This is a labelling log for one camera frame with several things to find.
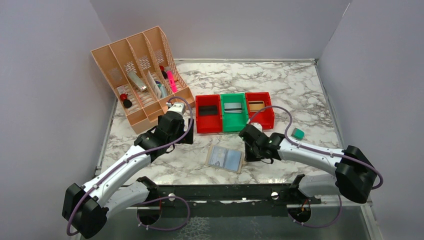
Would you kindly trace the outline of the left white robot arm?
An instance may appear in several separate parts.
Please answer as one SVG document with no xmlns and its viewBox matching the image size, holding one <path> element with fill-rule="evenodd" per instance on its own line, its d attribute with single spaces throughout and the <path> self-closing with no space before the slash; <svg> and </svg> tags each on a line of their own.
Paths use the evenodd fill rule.
<svg viewBox="0 0 424 240">
<path fill-rule="evenodd" d="M 82 235 L 89 239 L 106 224 L 108 218 L 135 204 L 160 207 L 168 196 L 161 197 L 158 185 L 141 177 L 124 187 L 139 170 L 158 157 L 171 152 L 177 144 L 192 144 L 194 115 L 190 104 L 181 97 L 172 97 L 168 109 L 158 117 L 158 124 L 140 134 L 129 150 L 99 176 L 65 191 L 62 216 L 67 220 L 68 236 Z"/>
</svg>

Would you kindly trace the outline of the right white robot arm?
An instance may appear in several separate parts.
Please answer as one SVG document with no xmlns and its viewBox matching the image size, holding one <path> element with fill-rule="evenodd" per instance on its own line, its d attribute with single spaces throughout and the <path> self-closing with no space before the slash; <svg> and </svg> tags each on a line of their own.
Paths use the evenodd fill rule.
<svg viewBox="0 0 424 240">
<path fill-rule="evenodd" d="M 306 197 L 342 195 L 364 204 L 378 176 L 363 152 L 352 145 L 347 149 L 318 147 L 277 132 L 267 136 L 252 124 L 247 124 L 238 135 L 245 143 L 248 162 L 284 160 L 324 171 L 321 175 L 300 178 L 297 188 Z"/>
</svg>

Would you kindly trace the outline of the beige card holder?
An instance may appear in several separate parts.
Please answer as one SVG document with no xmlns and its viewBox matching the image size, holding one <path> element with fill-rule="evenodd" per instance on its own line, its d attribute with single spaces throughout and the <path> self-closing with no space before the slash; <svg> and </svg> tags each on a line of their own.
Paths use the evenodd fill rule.
<svg viewBox="0 0 424 240">
<path fill-rule="evenodd" d="M 233 173 L 240 173 L 245 153 L 223 146 L 211 145 L 205 160 L 205 165 Z"/>
</svg>

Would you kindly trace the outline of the gold credit card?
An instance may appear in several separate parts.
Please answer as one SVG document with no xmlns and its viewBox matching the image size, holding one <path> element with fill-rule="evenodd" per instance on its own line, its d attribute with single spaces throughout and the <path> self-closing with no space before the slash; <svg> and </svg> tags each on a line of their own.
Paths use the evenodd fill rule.
<svg viewBox="0 0 424 240">
<path fill-rule="evenodd" d="M 252 112 L 252 113 L 259 112 L 265 106 L 266 105 L 263 101 L 249 101 L 248 102 L 249 111 Z"/>
</svg>

